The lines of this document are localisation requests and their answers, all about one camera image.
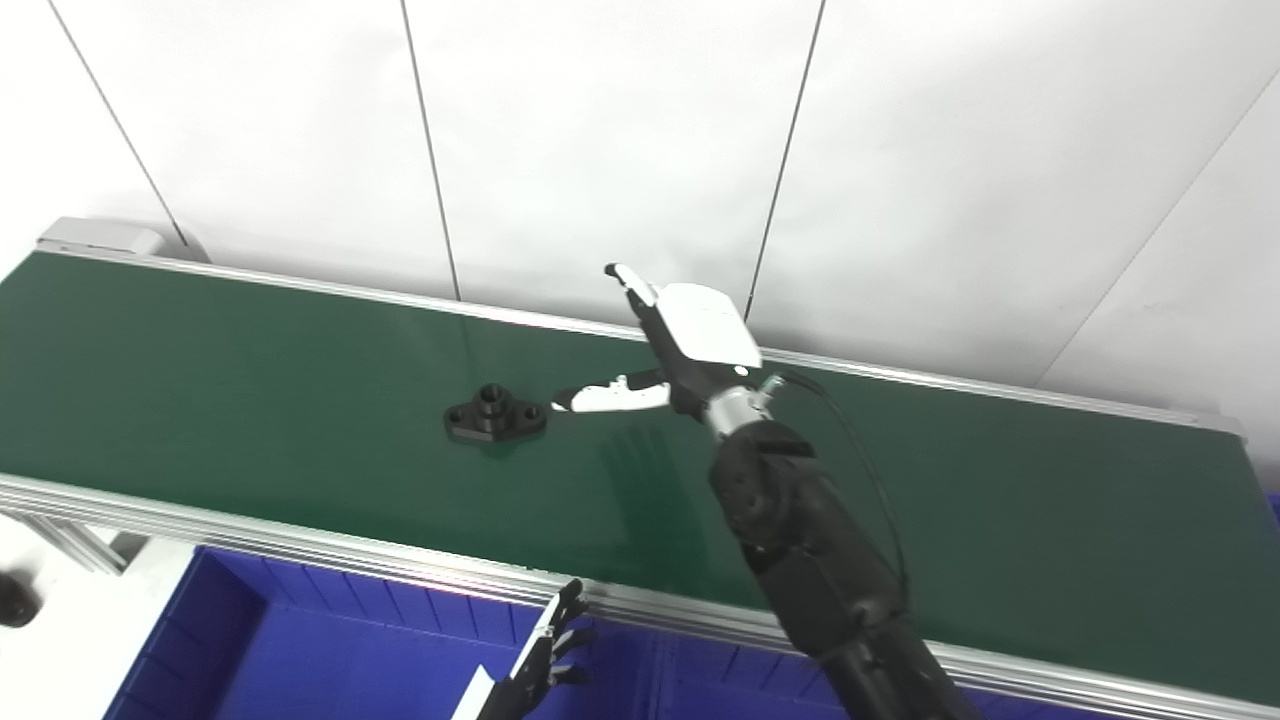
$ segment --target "white wall panel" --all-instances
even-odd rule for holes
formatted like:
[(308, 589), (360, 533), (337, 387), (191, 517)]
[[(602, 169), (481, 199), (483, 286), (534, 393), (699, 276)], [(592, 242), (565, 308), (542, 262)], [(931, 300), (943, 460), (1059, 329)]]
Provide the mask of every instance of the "white wall panel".
[(1280, 489), (1280, 81), (1041, 384), (1238, 418)]
[(1277, 65), (1272, 0), (829, 0), (750, 324), (1032, 384)]
[(49, 5), (0, 3), (0, 278), (61, 215), (177, 240)]
[(56, 0), (219, 264), (453, 295), (396, 0)]
[(817, 10), (410, 0), (463, 300), (632, 322), (626, 261), (744, 304)]

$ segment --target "black cable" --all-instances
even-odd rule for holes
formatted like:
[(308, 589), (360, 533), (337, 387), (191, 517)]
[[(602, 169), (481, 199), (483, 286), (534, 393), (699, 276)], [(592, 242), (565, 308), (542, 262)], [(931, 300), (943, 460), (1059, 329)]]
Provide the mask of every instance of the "black cable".
[(897, 528), (897, 516), (893, 514), (893, 506), (888, 501), (888, 492), (884, 489), (884, 480), (881, 479), (879, 471), (876, 465), (872, 464), (872, 456), (867, 452), (867, 447), (863, 445), (861, 437), (858, 434), (858, 428), (854, 427), (852, 420), (845, 414), (844, 407), (836, 402), (836, 398), (827, 392), (827, 388), (822, 387), (818, 380), (806, 378), (799, 373), (791, 370), (782, 370), (778, 377), (783, 380), (800, 386), (809, 392), (817, 395), (827, 404), (836, 419), (840, 420), (840, 427), (844, 428), (845, 434), (849, 436), (849, 442), (852, 443), (854, 451), (858, 454), (858, 459), (863, 464), (863, 470), (867, 471), (868, 479), (870, 479), (872, 487), (876, 488), (876, 497), (879, 501), (881, 512), (884, 515), (884, 520), (888, 523), (890, 536), (893, 538), (893, 553), (897, 561), (897, 582), (902, 585), (902, 600), (908, 600), (910, 585), (906, 574), (906, 553), (902, 551), (902, 533)]

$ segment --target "robotic arm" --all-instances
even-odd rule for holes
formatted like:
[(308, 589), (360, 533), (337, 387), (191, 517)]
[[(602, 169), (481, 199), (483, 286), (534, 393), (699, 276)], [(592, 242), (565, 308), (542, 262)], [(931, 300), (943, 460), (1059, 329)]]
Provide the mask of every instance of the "robotic arm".
[(813, 447), (768, 411), (786, 380), (749, 382), (760, 350), (728, 296), (658, 290), (625, 265), (658, 370), (557, 393), (561, 411), (671, 405), (718, 443), (710, 484), (742, 556), (791, 643), (813, 657), (851, 717), (978, 720), (911, 626), (899, 579), (845, 510)]

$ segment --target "black object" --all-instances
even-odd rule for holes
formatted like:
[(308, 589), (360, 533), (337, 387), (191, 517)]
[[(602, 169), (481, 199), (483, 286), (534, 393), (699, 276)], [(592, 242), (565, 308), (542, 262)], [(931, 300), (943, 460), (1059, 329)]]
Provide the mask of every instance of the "black object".
[(586, 670), (576, 665), (556, 665), (568, 651), (595, 639), (594, 628), (566, 632), (566, 625), (586, 612), (582, 580), (570, 580), (552, 602), (556, 609), (534, 628), (534, 633), (540, 634), (530, 638), (525, 661), (493, 687), (476, 720), (517, 720), (532, 712), (553, 687), (581, 685), (590, 680)]
[(17, 578), (0, 573), (0, 625), (20, 628), (36, 616), (40, 602)]
[(516, 400), (507, 388), (489, 383), (471, 402), (444, 411), (444, 429), (453, 437), (500, 442), (547, 427), (547, 411), (536, 402)]
[(911, 626), (901, 584), (804, 438), (773, 420), (744, 425), (719, 446), (710, 482), (787, 639), (851, 717), (982, 717)]

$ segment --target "blue storage crate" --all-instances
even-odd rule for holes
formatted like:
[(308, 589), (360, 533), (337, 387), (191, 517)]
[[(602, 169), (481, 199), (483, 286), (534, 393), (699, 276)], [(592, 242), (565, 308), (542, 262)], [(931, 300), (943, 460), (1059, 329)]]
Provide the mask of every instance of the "blue storage crate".
[[(420, 720), (452, 715), (477, 664), (509, 670), (540, 609), (197, 548), (108, 720)], [(532, 720), (840, 720), (804, 657), (584, 619), (586, 685)], [(1096, 714), (970, 692), (991, 720)]]

